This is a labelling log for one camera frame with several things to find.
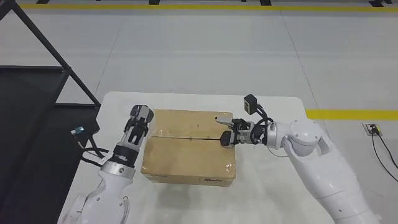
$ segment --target black wire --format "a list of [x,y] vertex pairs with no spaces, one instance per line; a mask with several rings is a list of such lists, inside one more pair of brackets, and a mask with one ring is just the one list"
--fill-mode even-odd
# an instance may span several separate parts
[[81,159],[82,159],[83,161],[89,163],[89,164],[93,164],[93,165],[95,165],[95,166],[102,167],[101,164],[99,164],[99,163],[97,163],[97,162],[94,162],[94,161],[92,161],[92,160],[89,160],[89,159],[83,157],[83,155],[81,155]]
[[[100,152],[106,152],[106,153],[109,152],[107,149],[103,149],[103,148],[97,148],[97,149],[98,149]],[[95,148],[93,148],[93,147],[84,148],[84,149],[82,149],[82,151],[83,151],[83,152],[86,152],[86,151],[95,151]]]
[[102,155],[102,153],[100,153],[100,150],[98,149],[98,147],[94,141],[94,138],[92,136],[89,136],[88,140],[90,140],[90,143],[93,146],[93,150],[94,150],[95,154],[97,154],[97,156],[101,159],[104,158],[105,156]]
[[381,165],[383,166],[383,168],[387,171],[387,173],[388,173],[395,181],[398,182],[398,180],[387,170],[387,168],[386,168],[386,167],[384,166],[384,164],[381,162],[381,160],[380,160],[380,158],[379,158],[379,155],[377,154],[376,147],[374,147],[374,134],[373,134],[373,133],[372,133],[372,143],[373,143],[374,153],[375,153],[377,159],[379,160],[380,164],[381,164]]
[[383,142],[384,147],[387,149],[388,154],[390,155],[390,158],[391,158],[391,160],[392,160],[392,163],[393,163],[393,164],[395,165],[395,167],[398,169],[398,166],[397,166],[397,164],[396,164],[394,158],[392,157],[392,154],[391,154],[390,150],[389,150],[388,147],[386,146],[386,143],[384,142],[383,138],[381,138],[380,134],[378,134],[378,136],[379,136],[381,142]]

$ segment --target white floor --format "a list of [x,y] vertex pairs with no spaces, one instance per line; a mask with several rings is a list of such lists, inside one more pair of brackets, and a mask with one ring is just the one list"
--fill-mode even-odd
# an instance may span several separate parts
[[[100,101],[109,91],[253,93],[296,96],[308,109],[398,109],[398,14],[42,9],[26,13]],[[57,63],[10,13],[0,22],[0,65]],[[74,82],[68,82],[60,101],[90,102]],[[398,154],[397,123],[377,123],[392,153]],[[398,184],[379,165],[361,122],[324,121],[324,127],[355,169],[382,223],[397,223]],[[398,176],[387,153],[378,147]]]

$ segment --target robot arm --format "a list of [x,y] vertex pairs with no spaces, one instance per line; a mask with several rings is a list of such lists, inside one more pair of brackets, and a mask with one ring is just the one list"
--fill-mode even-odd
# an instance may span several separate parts
[[129,200],[122,190],[132,184],[134,163],[154,113],[147,106],[136,105],[124,128],[124,135],[113,155],[98,171],[102,181],[88,195],[80,194],[62,220],[64,224],[109,223],[123,224],[129,214]]
[[[379,223],[365,202],[352,168],[315,121],[296,119],[290,124],[273,122],[252,95],[245,97],[244,108],[249,114],[259,113],[262,121],[254,124],[243,119],[217,117],[217,122],[231,129],[221,136],[222,146],[228,148],[239,143],[262,143],[273,149],[283,148],[304,186],[335,223]],[[317,147],[319,154],[313,153]]]

